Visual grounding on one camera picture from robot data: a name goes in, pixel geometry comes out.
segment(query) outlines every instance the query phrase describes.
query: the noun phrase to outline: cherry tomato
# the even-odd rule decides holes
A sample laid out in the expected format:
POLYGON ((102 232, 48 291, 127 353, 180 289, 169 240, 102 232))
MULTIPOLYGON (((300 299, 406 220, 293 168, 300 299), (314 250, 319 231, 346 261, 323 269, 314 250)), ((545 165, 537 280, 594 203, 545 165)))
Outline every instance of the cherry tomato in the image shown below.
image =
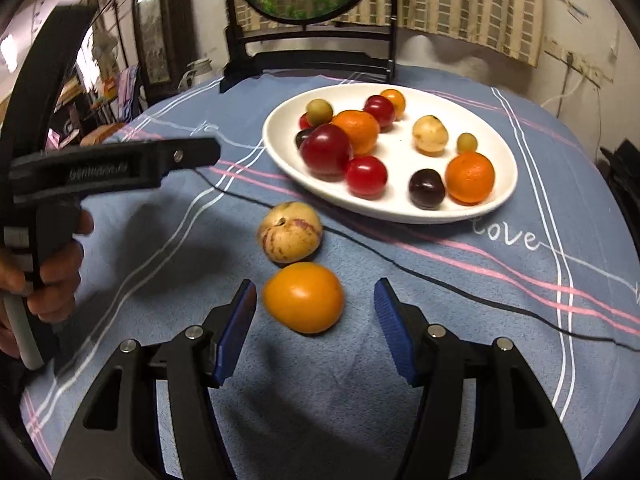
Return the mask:
POLYGON ((375 156, 357 156, 352 158, 347 168, 347 186, 356 195, 374 196, 386 186, 388 173, 386 167, 375 156))
POLYGON ((313 173, 344 175, 351 158, 351 141, 335 124, 322 124, 300 145, 300 155, 313 173))
POLYGON ((396 109, 393 103, 382 95, 372 95, 364 103, 363 110, 373 115, 380 128, 388 128, 396 120, 396 109))
POLYGON ((302 114, 300 120, 298 121, 298 126, 301 130, 306 130, 307 128, 311 128, 311 124, 306 120, 306 114, 302 114))

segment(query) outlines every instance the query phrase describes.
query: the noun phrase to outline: checkered curtain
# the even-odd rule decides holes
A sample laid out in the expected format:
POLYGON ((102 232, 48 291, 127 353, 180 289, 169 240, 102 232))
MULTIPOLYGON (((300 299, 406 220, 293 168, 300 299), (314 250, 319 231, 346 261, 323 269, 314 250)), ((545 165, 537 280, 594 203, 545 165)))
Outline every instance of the checkered curtain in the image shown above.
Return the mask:
MULTIPOLYGON (((339 21, 387 25, 391 0, 362 0, 339 21)), ((245 31, 275 28, 236 0, 238 22, 245 31)), ((543 0, 398 0, 400 27, 440 34, 487 46, 532 66, 542 44, 543 0)))

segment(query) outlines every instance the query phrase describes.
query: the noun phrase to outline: human hand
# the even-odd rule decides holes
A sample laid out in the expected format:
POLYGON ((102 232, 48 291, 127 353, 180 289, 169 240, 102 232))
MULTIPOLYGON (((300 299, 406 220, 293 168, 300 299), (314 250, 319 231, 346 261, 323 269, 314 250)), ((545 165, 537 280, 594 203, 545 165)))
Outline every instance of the human hand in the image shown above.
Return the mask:
MULTIPOLYGON (((94 219, 83 210, 76 234, 89 235, 94 230, 94 219)), ((66 319, 76 307, 74 293, 80 285, 80 265, 84 257, 82 244, 76 240, 50 256, 40 266, 44 288, 27 298, 32 314, 42 321, 56 323, 66 319)), ((26 286, 24 273, 18 269, 7 251, 0 251, 0 288, 20 294, 26 286)), ((19 358, 20 352, 11 331, 9 320, 0 298, 0 351, 19 358)))

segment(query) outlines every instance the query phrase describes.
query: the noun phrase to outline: table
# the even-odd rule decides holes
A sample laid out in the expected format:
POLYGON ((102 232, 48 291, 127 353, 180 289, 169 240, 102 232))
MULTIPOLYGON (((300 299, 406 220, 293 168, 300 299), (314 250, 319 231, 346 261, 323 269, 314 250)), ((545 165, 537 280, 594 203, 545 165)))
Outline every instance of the table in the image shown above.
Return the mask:
MULTIPOLYGON (((575 137, 527 100, 450 73, 399 67, 398 84, 469 108, 511 147, 518 187, 484 218, 442 226, 373 221, 336 210, 282 174, 260 141, 271 110, 300 92, 361 78, 277 73, 225 94, 209 82, 151 107, 115 137, 217 136, 222 159, 204 175, 222 189, 271 204, 305 200, 325 224, 406 267, 572 332, 640 347, 640 265, 622 215, 575 137)), ((171 174, 159 190, 94 197, 85 207, 97 227, 85 241, 81 307, 59 328, 62 356, 28 384, 21 406, 47 466, 120 341, 168 340, 226 303, 242 278, 259 291, 278 270, 255 241, 266 209, 211 189, 192 171, 171 174)), ((553 401, 583 474, 638 403, 638 356, 622 346, 561 336, 530 317, 464 300, 331 234, 316 261, 344 285, 338 325, 322 336, 301 336, 258 306, 235 375, 210 392, 239 479, 393 477, 420 390, 396 373, 374 314, 373 284, 382 276, 401 301, 460 338, 512 338, 553 401)), ((470 399, 473 384, 467 386, 470 399)), ((162 387, 159 406, 167 468, 177 474, 162 387)), ((462 434, 471 427, 469 406, 462 434)), ((463 438, 453 472, 464 470, 468 452, 463 438)))

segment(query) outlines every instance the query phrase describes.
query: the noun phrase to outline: white kettle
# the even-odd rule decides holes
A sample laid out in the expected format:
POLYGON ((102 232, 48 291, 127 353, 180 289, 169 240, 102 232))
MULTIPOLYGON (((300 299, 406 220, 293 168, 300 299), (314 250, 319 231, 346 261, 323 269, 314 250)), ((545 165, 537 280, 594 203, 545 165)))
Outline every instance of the white kettle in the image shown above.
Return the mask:
POLYGON ((178 85, 180 92, 184 92, 192 86, 213 79, 216 75, 211 67, 211 60, 206 57, 189 63, 187 68, 187 72, 184 73, 178 85))

